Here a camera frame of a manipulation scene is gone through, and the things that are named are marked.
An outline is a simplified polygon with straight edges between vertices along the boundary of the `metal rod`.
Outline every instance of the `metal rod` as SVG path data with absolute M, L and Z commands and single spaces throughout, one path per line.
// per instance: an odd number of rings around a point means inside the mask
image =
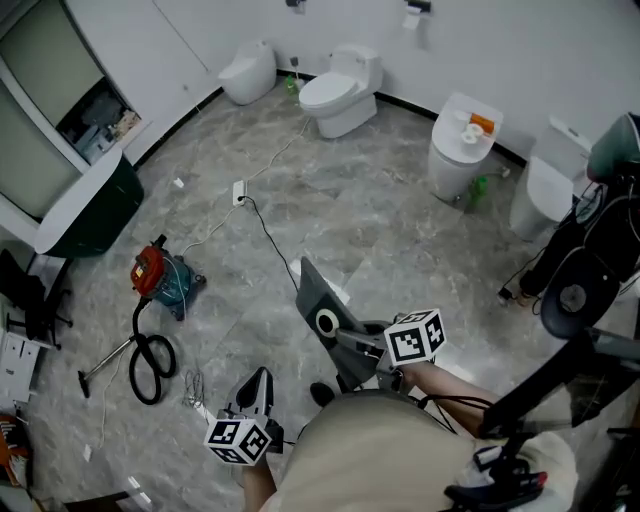
M 114 357 L 117 357 L 123 350 L 125 350 L 129 346 L 129 344 L 133 343 L 134 339 L 135 339 L 135 336 L 132 335 L 122 345 L 120 345 L 117 349 L 115 349 L 113 352 L 111 352 L 111 354 L 109 354 L 102 361 L 100 361 L 98 363 L 98 365 L 93 370 L 91 370 L 89 373 L 87 373 L 84 376 L 85 380 L 89 380 L 96 373 L 98 373 L 100 370 L 102 370 L 102 368 L 104 368 L 107 364 L 109 364 Z

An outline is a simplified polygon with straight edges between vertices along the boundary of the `black chair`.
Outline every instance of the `black chair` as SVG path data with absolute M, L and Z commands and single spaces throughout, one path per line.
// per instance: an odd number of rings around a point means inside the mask
M 7 314 L 7 330 L 11 327 L 23 327 L 30 340 L 46 341 L 47 334 L 51 333 L 51 342 L 60 350 L 60 345 L 56 341 L 56 320 L 73 327 L 71 320 L 66 320 L 57 313 L 62 298 L 65 295 L 71 295 L 71 290 L 59 290 L 70 263 L 71 260 L 65 262 L 45 298 L 45 287 L 40 278 L 30 276 L 22 270 L 8 250 L 4 249 L 0 253 L 0 293 L 5 295 L 14 306 L 24 311 L 24 322 L 11 320 Z

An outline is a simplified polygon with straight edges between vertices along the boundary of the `marble floor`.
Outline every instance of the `marble floor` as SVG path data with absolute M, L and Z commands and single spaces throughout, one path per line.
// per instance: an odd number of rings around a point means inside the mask
M 164 381 L 166 396 L 153 407 L 134 397 L 130 353 L 106 393 L 106 430 L 100 447 L 103 389 L 116 365 L 91 382 L 83 398 L 77 370 L 88 370 L 130 333 L 137 303 L 129 271 L 133 257 L 164 233 L 179 253 L 204 237 L 231 207 L 231 185 L 268 164 L 298 133 L 305 118 L 284 85 L 238 107 L 224 95 L 186 123 L 139 170 L 146 199 L 101 258 L 77 261 L 74 296 L 60 352 L 42 361 L 27 417 L 35 450 L 35 495 L 62 501 L 121 490 L 134 477 L 158 510 L 239 510 L 240 488 L 202 441 L 207 425 L 182 404 L 184 376 L 203 372 L 206 405 L 216 411 L 231 386 L 266 365 L 275 376 L 274 418 L 295 439 L 318 412 L 308 385 L 333 382 L 335 371 L 298 315 L 282 261 L 251 208 L 186 255 L 208 286 L 185 322 L 153 303 L 141 330 L 162 333 L 177 350 L 179 375 Z M 520 169 L 491 154 L 488 195 L 473 208 L 452 208 L 425 188 L 433 123 L 379 103 L 378 115 L 352 133 L 323 140 L 311 122 L 273 167 L 253 181 L 249 195 L 289 261 L 308 256 L 349 294 L 361 319 L 391 319 L 398 311 L 437 306 L 449 344 L 438 364 L 477 385 L 506 393 L 561 346 L 529 310 L 500 307 L 496 291 L 538 249 L 519 241 L 507 216 Z M 175 178 L 184 182 L 179 188 Z M 631 335 L 635 303 L 615 306 L 603 325 Z M 625 425 L 638 388 L 603 417 L 564 432 L 574 448 L 582 494 L 609 448 L 608 425 Z M 93 447 L 89 462 L 85 445 Z M 271 461 L 280 475 L 290 449 Z

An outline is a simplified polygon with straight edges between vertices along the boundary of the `black hose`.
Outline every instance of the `black hose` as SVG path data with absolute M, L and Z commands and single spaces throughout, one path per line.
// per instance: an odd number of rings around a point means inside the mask
M 149 302 L 151 302 L 151 299 L 142 297 L 133 312 L 133 335 L 138 346 L 134 350 L 133 355 L 131 356 L 131 361 L 129 362 L 129 381 L 131 382 L 131 389 L 133 389 L 133 393 L 136 395 L 138 400 L 140 400 L 145 405 L 154 405 L 160 401 L 162 395 L 160 377 L 172 377 L 176 371 L 176 354 L 173 350 L 173 347 L 171 346 L 171 343 L 169 343 L 169 340 L 167 340 L 167 338 L 165 338 L 164 336 L 153 334 L 147 337 L 144 334 L 140 334 L 138 330 L 138 317 L 140 316 L 142 310 L 147 306 L 147 304 L 149 304 Z M 158 364 L 156 358 L 153 355 L 153 352 L 151 351 L 151 348 L 149 347 L 149 344 L 152 342 L 158 342 L 167 349 L 167 352 L 169 353 L 168 370 L 165 371 L 160 368 L 160 365 Z M 144 396 L 140 391 L 140 388 L 138 387 L 138 383 L 136 382 L 135 367 L 140 354 L 142 354 L 142 357 L 144 357 L 145 361 L 151 368 L 151 372 L 153 373 L 155 391 L 152 398 L 147 398 L 146 396 Z

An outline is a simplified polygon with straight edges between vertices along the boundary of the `vacuum cleaner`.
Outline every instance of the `vacuum cleaner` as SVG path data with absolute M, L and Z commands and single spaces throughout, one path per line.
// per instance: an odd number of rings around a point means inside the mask
M 193 302 L 197 290 L 203 286 L 207 280 L 201 274 L 184 263 L 182 256 L 172 256 L 163 249 L 167 238 L 160 235 L 155 242 L 145 247 L 135 258 L 135 265 L 131 269 L 131 281 L 133 289 L 140 294 L 140 301 L 133 312 L 132 324 L 133 334 L 124 341 L 118 348 L 105 357 L 91 371 L 86 374 L 78 372 L 80 387 L 85 398 L 89 398 L 89 380 L 100 370 L 107 366 L 114 358 L 120 355 L 131 343 L 136 343 L 137 347 L 131 356 L 129 363 L 129 381 L 131 389 L 145 405 L 154 405 L 162 397 L 162 386 L 160 377 L 168 379 L 176 371 L 176 356 L 173 346 L 164 336 L 152 334 L 145 336 L 138 330 L 138 317 L 151 301 L 158 301 L 166 306 L 173 317 L 181 321 L 185 318 L 187 308 Z M 165 370 L 155 358 L 150 345 L 156 343 L 168 354 L 169 367 Z M 142 355 L 153 373 L 155 391 L 153 396 L 145 396 L 136 381 L 136 363 Z

